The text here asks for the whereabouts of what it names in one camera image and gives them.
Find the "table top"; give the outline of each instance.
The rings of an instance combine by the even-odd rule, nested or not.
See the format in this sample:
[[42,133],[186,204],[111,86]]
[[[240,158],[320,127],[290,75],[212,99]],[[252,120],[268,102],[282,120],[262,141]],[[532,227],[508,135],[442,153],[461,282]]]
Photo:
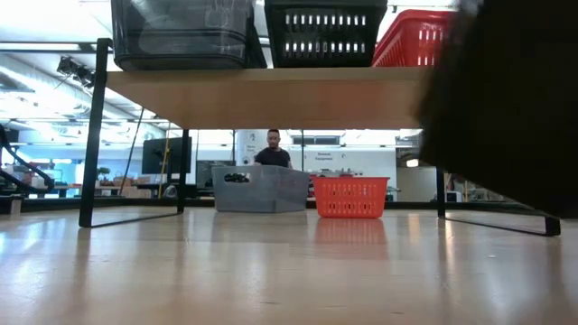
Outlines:
[[109,72],[107,86],[189,129],[415,128],[425,68]]

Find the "black storage basket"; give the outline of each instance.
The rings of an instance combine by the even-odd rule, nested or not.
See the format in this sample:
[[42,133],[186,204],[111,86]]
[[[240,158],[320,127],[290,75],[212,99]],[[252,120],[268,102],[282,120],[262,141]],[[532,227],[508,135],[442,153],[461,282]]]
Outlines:
[[247,55],[247,43],[253,44],[256,37],[247,39],[255,28],[252,0],[112,0],[111,4],[115,63],[123,70],[256,67]]
[[387,0],[266,0],[276,68],[369,67]]

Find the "ceiling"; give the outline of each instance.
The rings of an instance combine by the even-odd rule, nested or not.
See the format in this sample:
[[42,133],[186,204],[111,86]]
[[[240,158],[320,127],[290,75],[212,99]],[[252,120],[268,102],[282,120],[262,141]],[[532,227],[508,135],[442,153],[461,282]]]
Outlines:
[[[396,15],[405,9],[447,10],[448,5],[451,4],[452,0],[390,0],[388,2],[388,13],[379,28],[378,38],[381,38],[385,33],[387,27],[393,22]],[[2,44],[2,42],[51,42],[46,44],[18,44],[18,48],[25,49],[26,46],[28,46],[28,49],[34,50],[64,50],[74,45],[55,43],[95,42],[98,38],[112,37],[110,0],[0,0],[0,7],[2,7],[0,11],[0,50],[14,48],[14,44]],[[262,0],[256,1],[256,29],[262,43],[268,43]],[[272,67],[271,55],[267,47],[264,47],[264,53],[269,67]],[[58,52],[0,53],[0,56],[3,55],[7,55],[10,59],[25,64],[32,71],[31,73],[37,71],[43,76],[54,79],[58,85],[53,87],[54,91],[61,91],[64,86],[61,86],[60,83],[63,83],[66,84],[66,87],[72,87],[78,91],[86,92],[85,90],[81,90],[79,83],[72,79],[65,79],[56,71],[62,56],[62,54]],[[95,68],[96,56],[94,54],[75,53],[73,59],[77,63],[84,64],[89,68]],[[107,69],[109,71],[119,70],[114,64],[112,54],[109,57]],[[21,83],[19,83],[19,85],[33,88],[33,85],[21,85]],[[37,103],[36,107],[45,113],[48,109],[52,109],[51,107],[58,107],[57,105],[49,103],[48,101],[50,101],[50,99],[48,97],[32,99],[28,104],[22,101],[19,95],[11,94],[10,96],[4,95],[4,97],[4,100],[0,97],[0,123],[5,123],[6,119],[10,117],[10,114],[22,111],[23,107],[30,109],[31,105],[33,107],[34,102]],[[109,107],[105,109],[111,110],[114,108],[118,117],[138,117],[141,112],[141,107],[136,103],[118,95],[110,89],[107,89],[106,102],[109,104]],[[53,113],[51,116],[58,117],[61,116],[61,109],[54,108],[49,113]],[[150,119],[152,117],[154,117],[153,113],[145,111],[144,118]],[[23,125],[18,126],[14,124],[14,127],[26,129],[27,125],[28,123],[24,121]],[[111,127],[113,129],[115,127],[126,129],[126,127],[123,127],[123,123],[110,125],[114,126]],[[168,128],[168,126],[168,123],[159,123],[150,124],[148,127],[163,131]],[[125,130],[122,139],[134,134],[134,124],[130,124],[127,127],[131,128],[131,131],[127,132]]]

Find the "orange plastic basket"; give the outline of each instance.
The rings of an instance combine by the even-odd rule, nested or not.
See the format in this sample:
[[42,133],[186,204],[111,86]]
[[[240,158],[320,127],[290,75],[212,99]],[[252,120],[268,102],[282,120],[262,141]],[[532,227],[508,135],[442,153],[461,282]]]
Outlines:
[[388,177],[317,177],[317,211],[324,218],[379,218],[386,204]]
[[432,66],[454,12],[405,10],[391,24],[373,56],[374,67]]

